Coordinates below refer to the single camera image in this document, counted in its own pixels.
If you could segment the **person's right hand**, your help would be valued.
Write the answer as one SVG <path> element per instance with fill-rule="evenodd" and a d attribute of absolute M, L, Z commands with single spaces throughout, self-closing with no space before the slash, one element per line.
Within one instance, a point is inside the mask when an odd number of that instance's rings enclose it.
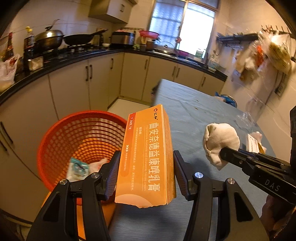
<path fill-rule="evenodd" d="M 268 195 L 260 220 L 269 240 L 296 240 L 295 205 Z"/>

